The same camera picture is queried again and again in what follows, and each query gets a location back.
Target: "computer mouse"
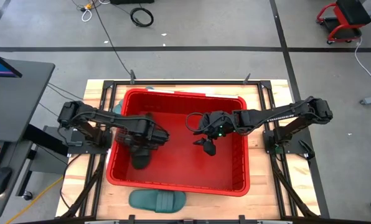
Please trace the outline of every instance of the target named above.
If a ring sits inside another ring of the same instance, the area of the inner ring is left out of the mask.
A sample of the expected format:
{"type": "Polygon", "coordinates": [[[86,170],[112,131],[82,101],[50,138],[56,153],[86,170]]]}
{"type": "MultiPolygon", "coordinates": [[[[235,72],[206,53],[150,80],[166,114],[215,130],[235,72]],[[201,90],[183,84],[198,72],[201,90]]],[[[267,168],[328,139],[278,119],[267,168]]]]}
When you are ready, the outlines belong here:
{"type": "Polygon", "coordinates": [[[10,167],[0,168],[0,195],[6,190],[7,184],[10,180],[12,169],[10,167]]]}

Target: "desk leg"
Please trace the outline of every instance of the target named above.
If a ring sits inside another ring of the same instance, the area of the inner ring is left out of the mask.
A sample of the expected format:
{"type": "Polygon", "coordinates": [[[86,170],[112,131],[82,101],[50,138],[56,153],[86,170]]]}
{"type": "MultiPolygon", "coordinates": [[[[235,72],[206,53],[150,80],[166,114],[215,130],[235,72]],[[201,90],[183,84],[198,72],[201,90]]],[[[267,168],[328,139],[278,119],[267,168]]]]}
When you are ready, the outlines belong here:
{"type": "Polygon", "coordinates": [[[51,149],[54,152],[59,153],[63,156],[67,156],[68,154],[68,146],[62,144],[61,140],[45,133],[44,131],[40,130],[39,128],[31,124],[29,124],[28,127],[26,127],[23,138],[30,140],[33,143],[38,144],[40,146],[51,149]]]}

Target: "yellow cable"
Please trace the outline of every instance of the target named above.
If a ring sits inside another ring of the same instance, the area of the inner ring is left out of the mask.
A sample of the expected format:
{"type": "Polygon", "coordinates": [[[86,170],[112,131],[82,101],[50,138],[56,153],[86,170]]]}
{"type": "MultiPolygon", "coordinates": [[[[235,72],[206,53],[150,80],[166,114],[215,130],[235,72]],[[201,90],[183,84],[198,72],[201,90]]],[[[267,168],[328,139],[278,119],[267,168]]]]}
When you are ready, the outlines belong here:
{"type": "Polygon", "coordinates": [[[26,206],[25,208],[23,208],[19,213],[17,213],[17,215],[14,215],[14,217],[12,217],[10,220],[8,220],[6,222],[6,224],[9,224],[11,223],[12,221],[14,221],[16,218],[18,218],[20,215],[22,215],[24,212],[26,212],[26,210],[28,210],[33,204],[36,203],[36,201],[38,201],[38,199],[40,199],[43,194],[45,194],[48,190],[50,190],[54,185],[56,185],[57,183],[59,183],[61,180],[63,179],[63,177],[60,177],[58,180],[56,180],[53,184],[51,184],[50,186],[48,186],[46,189],[44,189],[35,199],[33,199],[33,201],[28,204],[28,206],[26,206]]]}

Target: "green slipper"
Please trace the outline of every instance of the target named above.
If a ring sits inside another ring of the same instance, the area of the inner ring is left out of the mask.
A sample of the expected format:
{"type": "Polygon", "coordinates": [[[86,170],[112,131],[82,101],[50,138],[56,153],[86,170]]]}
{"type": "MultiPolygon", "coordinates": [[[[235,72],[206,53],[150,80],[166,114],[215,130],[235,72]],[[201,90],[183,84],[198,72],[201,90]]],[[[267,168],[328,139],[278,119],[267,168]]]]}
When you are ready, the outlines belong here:
{"type": "Polygon", "coordinates": [[[175,213],[186,204],[186,194],[172,190],[135,190],[130,193],[129,204],[156,213],[175,213]]]}

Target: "caster wheel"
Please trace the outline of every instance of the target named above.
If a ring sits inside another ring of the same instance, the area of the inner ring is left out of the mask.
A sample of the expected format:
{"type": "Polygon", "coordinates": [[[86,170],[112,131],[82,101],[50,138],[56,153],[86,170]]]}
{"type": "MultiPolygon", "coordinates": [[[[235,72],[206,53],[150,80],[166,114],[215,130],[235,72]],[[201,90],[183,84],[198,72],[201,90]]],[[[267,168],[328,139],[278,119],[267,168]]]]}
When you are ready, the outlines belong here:
{"type": "Polygon", "coordinates": [[[319,24],[320,26],[324,25],[324,21],[318,21],[318,20],[316,20],[316,23],[319,24]]]}
{"type": "Polygon", "coordinates": [[[34,196],[29,191],[25,191],[24,194],[22,195],[22,198],[25,200],[32,200],[34,196]]]}

